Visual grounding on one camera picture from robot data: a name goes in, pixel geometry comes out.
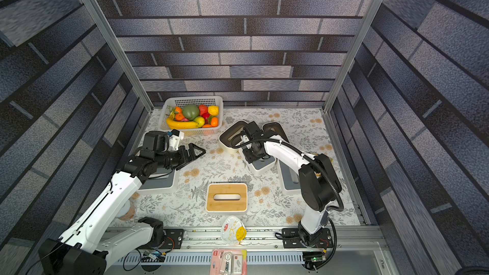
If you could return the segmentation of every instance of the banana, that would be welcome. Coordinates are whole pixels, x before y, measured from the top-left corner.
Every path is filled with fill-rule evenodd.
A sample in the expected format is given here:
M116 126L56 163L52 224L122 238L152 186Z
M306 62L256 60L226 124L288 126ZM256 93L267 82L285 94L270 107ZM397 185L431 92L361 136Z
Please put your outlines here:
M193 129L199 125L195 121L175 121L175 113L171 113L166 119L166 124L172 129Z

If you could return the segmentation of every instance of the plastic container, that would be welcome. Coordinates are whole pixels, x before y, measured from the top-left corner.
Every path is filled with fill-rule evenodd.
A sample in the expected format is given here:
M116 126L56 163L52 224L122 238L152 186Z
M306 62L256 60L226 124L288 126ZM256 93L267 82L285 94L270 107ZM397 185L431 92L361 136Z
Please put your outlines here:
M168 132L171 131L170 127L166 124L166 119L170 114L170 107L184 107L187 104L195 104L197 106L203 104L205 106L216 105L219 107L219 114L217 116L219 120L219 125L216 127L206 127L206 128L194 128L194 129L179 129L185 133L186 136L195 136L195 135L212 135L217 134L220 127L223 125L223 98L219 95L198 95L195 97L177 97L177 98L168 98L165 101L165 105L163 105L163 109L161 110L161 115L159 116L158 127L160 131Z

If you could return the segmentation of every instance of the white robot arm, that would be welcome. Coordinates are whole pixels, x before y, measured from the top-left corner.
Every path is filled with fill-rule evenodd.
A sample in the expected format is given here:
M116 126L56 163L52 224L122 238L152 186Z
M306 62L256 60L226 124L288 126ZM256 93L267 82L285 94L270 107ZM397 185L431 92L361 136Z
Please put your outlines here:
M126 201L157 168L178 170L205 154L194 144L189 149L180 144L183 132L151 131L145 134L139 156L132 156L88 210L61 234L58 240L47 239L39 248L46 274L102 274L121 257L142 245L157 248L164 242L163 223L142 218L130 229L100 242L105 230Z
M339 197L341 185L329 157L314 156L292 146L277 122L267 123L260 129L254 121L238 121L223 132L220 141L230 148L242 148L248 164L273 156L299 175L302 197L307 204L299 223L299 235L305 246L316 245L328 222L328 210L343 210Z

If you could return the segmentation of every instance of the orange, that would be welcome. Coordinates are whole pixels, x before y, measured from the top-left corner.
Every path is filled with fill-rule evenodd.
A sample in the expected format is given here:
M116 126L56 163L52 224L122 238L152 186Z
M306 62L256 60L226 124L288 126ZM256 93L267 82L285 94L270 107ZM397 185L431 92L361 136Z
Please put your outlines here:
M183 116L182 113L178 113L178 114L175 115L175 120L176 121L182 121L183 118L185 118L185 117Z
M219 121L217 120L217 117L213 117L211 119L211 126L216 127L219 125Z

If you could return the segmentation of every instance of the table surface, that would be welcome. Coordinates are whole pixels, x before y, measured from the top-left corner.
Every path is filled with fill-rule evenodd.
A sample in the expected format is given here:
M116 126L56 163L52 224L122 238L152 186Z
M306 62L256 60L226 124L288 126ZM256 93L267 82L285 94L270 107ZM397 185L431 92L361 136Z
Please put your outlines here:
M323 123L321 109L224 108L223 111L220 133L239 120L255 121L259 126L277 121L284 128L290 143L298 149L329 156L343 188L340 196L345 205L342 212L332 211L331 218L335 225L360 225ZM161 109L153 111L145 132L158 130L160 113ZM239 216L245 227L297 227L306 205L302 196L282 192L276 166L255 175L238 153L224 152L219 146L220 133L185 137L183 144L194 143L206 149L207 153L180 170L177 191L153 195L135 193L131 198L136 207L134 217L128 221L114 219L111 226L130 227L146 216L162 220L167 227L221 226L227 216L208 214L205 211L205 198L210 183L228 181L242 182L248 186L248 211Z

